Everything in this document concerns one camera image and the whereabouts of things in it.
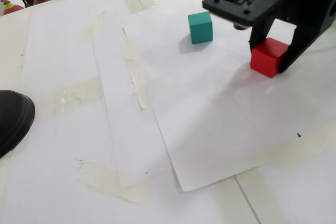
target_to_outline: white paper sheet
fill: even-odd
[[[256,223],[233,178],[191,194],[181,191],[153,110],[139,106],[121,39],[110,38],[125,38],[121,24],[109,22],[94,37],[116,167],[128,176],[119,176],[119,182],[123,189],[139,181],[148,187],[145,203],[111,205],[118,207],[117,222]]]
[[[234,30],[212,16],[214,41],[192,45],[187,15],[201,11],[144,12],[124,25],[144,61],[154,112],[184,191],[260,165],[254,157],[318,127],[336,109],[328,72],[315,74],[330,56],[304,55],[269,79],[249,67],[250,30]],[[290,43],[292,33],[275,22],[270,36]]]
[[[22,82],[38,108],[32,128],[13,151],[0,222],[256,224],[233,178],[192,194],[181,192],[153,112],[140,110],[122,55],[121,21],[129,12],[123,0],[94,0],[93,9],[91,2],[66,0],[33,16]],[[53,99],[41,103],[44,94],[68,91],[99,74],[93,48],[106,108],[94,100],[55,113]],[[88,183],[96,178],[79,171],[82,162],[107,167],[123,190],[145,182],[149,200],[130,203],[87,186],[84,182],[106,185],[109,176]]]

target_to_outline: white tabletop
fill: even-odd
[[[80,26],[78,30],[82,32],[90,27],[92,21],[97,20],[102,12],[119,13],[113,16],[113,20],[119,20],[120,24],[116,24],[116,27],[121,28],[123,20],[131,17],[132,13],[148,9],[146,4],[152,3],[151,0],[122,1],[54,0],[0,17],[2,30],[6,31],[0,41],[2,48],[0,88],[30,92],[25,87],[21,88],[20,84],[27,82],[34,84],[29,76],[21,81],[21,66],[27,41],[31,45],[34,44],[33,38],[28,38],[29,30],[32,29],[30,28],[32,15],[38,17],[53,7],[59,8],[62,13],[62,8],[74,3],[78,8],[87,11],[90,10],[87,6],[95,4],[97,8],[90,10],[87,23],[78,25]],[[178,9],[195,5],[201,0],[153,1],[157,7]],[[68,15],[70,20],[65,24],[71,26],[75,22],[71,19],[75,17],[75,15]],[[49,34],[46,36],[60,33],[64,29],[61,26],[51,25],[47,32]],[[122,57],[120,40],[123,38],[122,33],[115,33],[111,38],[111,49],[106,54]],[[81,113],[82,110],[58,115],[56,120],[60,121],[60,124],[55,130],[49,120],[39,120],[44,109],[38,107],[35,122],[38,127],[33,126],[25,139],[26,142],[23,140],[12,153],[0,160],[0,220],[2,223],[106,223],[108,221],[113,223],[205,223],[206,221],[227,224],[334,223],[336,173],[332,169],[333,150],[312,155],[307,160],[292,162],[289,167],[282,170],[265,165],[200,190],[182,192],[160,132],[153,126],[154,124],[148,124],[154,120],[153,112],[146,110],[145,117],[143,114],[140,116],[137,112],[139,106],[136,98],[125,101],[126,95],[132,93],[132,84],[130,82],[129,86],[120,88],[116,80],[129,78],[129,72],[127,67],[112,65],[112,62],[115,63],[106,57],[106,62],[99,62],[98,65],[111,66],[111,73],[104,77],[104,79],[110,78],[111,82],[102,83],[102,87],[105,97],[110,95],[113,101],[110,104],[107,102],[105,106],[113,111],[113,114],[109,115],[111,125],[118,121],[128,127],[128,130],[123,131],[111,127],[111,134],[114,137],[118,134],[123,141],[119,141],[116,147],[111,145],[109,137],[106,136],[106,138],[95,139],[93,144],[92,139],[86,140],[85,132],[89,134],[89,131],[84,131],[83,140],[73,142],[68,150],[61,148],[57,142],[36,142],[34,136],[53,136],[55,131],[67,134],[72,125],[76,132],[76,123],[72,121],[73,113]],[[92,116],[98,117],[104,114],[103,110],[106,107],[102,104],[91,105]],[[122,108],[128,108],[127,118],[123,118],[125,110]],[[87,113],[88,111],[85,111],[83,114],[84,121],[81,123],[91,123],[85,119]],[[101,124],[97,122],[97,130],[102,129]],[[130,139],[128,132],[135,130],[138,136]],[[146,132],[149,131],[152,132],[152,137],[146,136]],[[143,167],[153,168],[151,162],[155,161],[157,164],[153,169],[155,173],[150,173],[148,176],[150,200],[141,203],[128,202],[113,193],[88,187],[76,179],[82,159],[104,165],[112,172],[117,169],[118,173],[132,177],[143,173],[141,170]]]

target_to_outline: paper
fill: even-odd
[[[214,41],[191,44],[187,15],[202,11],[143,12],[124,25],[127,37],[137,41],[154,112],[184,191],[260,165],[254,157],[322,125],[336,110],[331,71],[316,74],[334,64],[330,55],[307,52],[269,79],[249,67],[250,30],[237,31],[212,16]],[[290,43],[292,33],[275,22],[270,36]]]

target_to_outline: red cube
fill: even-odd
[[[278,74],[279,65],[289,45],[272,38],[265,39],[252,49],[250,67],[273,78]]]

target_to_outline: masking tape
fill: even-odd
[[[336,121],[333,121],[315,132],[297,137],[288,144],[283,144],[250,160],[269,164],[277,169],[291,169],[335,148],[335,136]]]
[[[71,111],[79,106],[101,99],[101,85],[98,76],[58,89],[50,94],[34,98],[35,107],[50,105],[48,114]]]
[[[149,198],[147,180],[137,181],[132,186],[121,188],[119,181],[134,181],[134,179],[121,172],[92,162],[80,164],[78,178],[89,186],[132,203],[144,203]]]
[[[150,104],[153,94],[143,70],[140,56],[134,48],[134,43],[127,38],[121,40],[121,49],[129,68],[135,91],[138,95],[140,107],[145,110]]]

